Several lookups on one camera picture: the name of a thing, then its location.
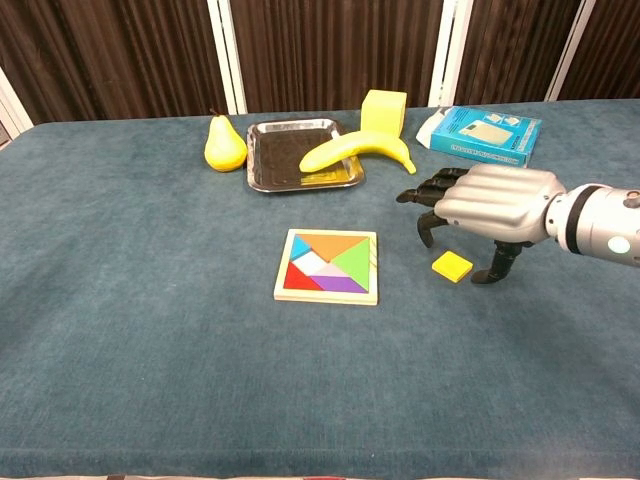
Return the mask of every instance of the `blue box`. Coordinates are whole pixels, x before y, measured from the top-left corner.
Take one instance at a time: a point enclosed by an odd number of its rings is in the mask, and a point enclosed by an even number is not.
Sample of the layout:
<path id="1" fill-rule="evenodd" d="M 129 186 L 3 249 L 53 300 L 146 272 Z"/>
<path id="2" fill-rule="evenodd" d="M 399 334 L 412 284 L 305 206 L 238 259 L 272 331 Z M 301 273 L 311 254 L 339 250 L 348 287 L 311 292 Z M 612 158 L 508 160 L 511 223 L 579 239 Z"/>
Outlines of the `blue box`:
<path id="1" fill-rule="evenodd" d="M 542 120 L 451 107 L 427 119 L 418 140 L 427 148 L 485 163 L 524 167 Z"/>

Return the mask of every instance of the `orange tangram piece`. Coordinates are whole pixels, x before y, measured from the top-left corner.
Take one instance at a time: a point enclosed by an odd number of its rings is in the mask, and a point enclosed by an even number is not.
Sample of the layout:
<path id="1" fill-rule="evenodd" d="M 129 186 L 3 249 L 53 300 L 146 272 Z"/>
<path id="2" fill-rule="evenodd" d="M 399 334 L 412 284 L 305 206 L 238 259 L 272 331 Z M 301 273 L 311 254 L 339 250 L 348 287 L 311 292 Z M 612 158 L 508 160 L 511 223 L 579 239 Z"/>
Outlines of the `orange tangram piece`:
<path id="1" fill-rule="evenodd" d="M 298 236 L 304 240 L 325 262 L 330 262 L 342 252 L 349 250 L 354 245 L 357 245 L 368 238 L 364 236 L 329 236 L 313 235 L 308 233 L 299 233 Z"/>

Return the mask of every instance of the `yellow sponge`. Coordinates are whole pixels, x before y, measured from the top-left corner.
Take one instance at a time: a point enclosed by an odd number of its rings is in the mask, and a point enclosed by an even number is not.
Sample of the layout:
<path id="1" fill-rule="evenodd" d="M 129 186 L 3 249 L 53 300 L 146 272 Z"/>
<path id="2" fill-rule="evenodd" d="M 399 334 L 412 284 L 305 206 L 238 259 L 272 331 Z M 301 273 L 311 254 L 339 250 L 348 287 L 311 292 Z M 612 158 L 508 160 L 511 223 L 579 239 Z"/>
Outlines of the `yellow sponge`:
<path id="1" fill-rule="evenodd" d="M 447 251 L 438 260 L 433 262 L 431 268 L 440 275 L 458 283 L 471 271 L 473 264 L 451 251 Z"/>
<path id="2" fill-rule="evenodd" d="M 406 92 L 369 90 L 362 102 L 360 130 L 390 133 L 399 137 L 404 124 Z"/>

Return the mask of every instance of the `tangram puzzle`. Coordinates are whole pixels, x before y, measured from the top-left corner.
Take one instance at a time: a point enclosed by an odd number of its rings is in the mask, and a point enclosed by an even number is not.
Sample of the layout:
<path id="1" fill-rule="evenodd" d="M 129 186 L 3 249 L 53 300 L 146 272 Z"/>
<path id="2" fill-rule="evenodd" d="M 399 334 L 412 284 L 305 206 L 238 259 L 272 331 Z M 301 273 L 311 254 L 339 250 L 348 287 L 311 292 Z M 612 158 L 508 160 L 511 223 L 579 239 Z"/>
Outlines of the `tangram puzzle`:
<path id="1" fill-rule="evenodd" d="M 376 305 L 376 234 L 289 230 L 273 296 L 276 300 Z"/>

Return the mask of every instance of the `teal fabric surface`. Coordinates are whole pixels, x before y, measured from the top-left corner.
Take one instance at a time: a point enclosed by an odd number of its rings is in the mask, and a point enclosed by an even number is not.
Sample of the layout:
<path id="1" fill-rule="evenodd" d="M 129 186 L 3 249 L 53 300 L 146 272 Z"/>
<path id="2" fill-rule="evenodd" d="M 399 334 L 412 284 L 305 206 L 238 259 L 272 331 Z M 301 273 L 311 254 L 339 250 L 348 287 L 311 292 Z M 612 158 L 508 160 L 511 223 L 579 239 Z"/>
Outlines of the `teal fabric surface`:
<path id="1" fill-rule="evenodd" d="M 532 168 L 640 186 L 640 101 L 512 104 Z M 261 194 L 202 151 L 208 117 L 48 124 L 0 152 L 0 476 L 566 478 L 640 472 L 640 271 L 546 241 L 495 285 L 431 271 L 452 227 L 395 196 L 461 158 L 403 136 L 418 174 Z M 349 130 L 358 112 L 330 116 Z M 289 228 L 378 233 L 377 307 L 276 302 Z"/>

